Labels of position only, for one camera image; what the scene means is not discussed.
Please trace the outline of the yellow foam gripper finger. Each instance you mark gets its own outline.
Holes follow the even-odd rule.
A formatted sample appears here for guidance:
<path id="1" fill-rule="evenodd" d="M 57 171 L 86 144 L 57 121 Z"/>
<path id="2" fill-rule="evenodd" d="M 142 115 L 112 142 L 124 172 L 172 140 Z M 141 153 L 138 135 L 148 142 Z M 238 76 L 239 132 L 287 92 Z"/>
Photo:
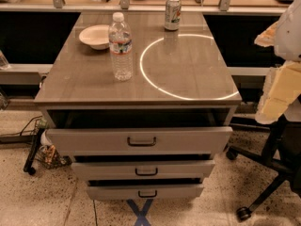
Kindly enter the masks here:
<path id="1" fill-rule="evenodd" d="M 275 22 L 260 33 L 254 41 L 262 47 L 274 47 L 284 63 L 270 69 L 265 76 L 256 122 L 270 124 L 288 109 L 301 93 L 301 38 L 300 26 L 293 22 Z"/>

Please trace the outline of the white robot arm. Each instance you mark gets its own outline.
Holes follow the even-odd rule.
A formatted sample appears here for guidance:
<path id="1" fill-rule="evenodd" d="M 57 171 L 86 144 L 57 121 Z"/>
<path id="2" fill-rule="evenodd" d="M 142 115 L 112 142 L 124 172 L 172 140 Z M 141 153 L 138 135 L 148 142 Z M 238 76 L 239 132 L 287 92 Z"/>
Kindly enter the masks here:
<path id="1" fill-rule="evenodd" d="M 255 115 L 256 122 L 270 124 L 301 94 L 301 0 L 293 0 L 278 21 L 258 35 L 254 43 L 273 46 L 275 55 L 285 60 L 266 75 Z"/>

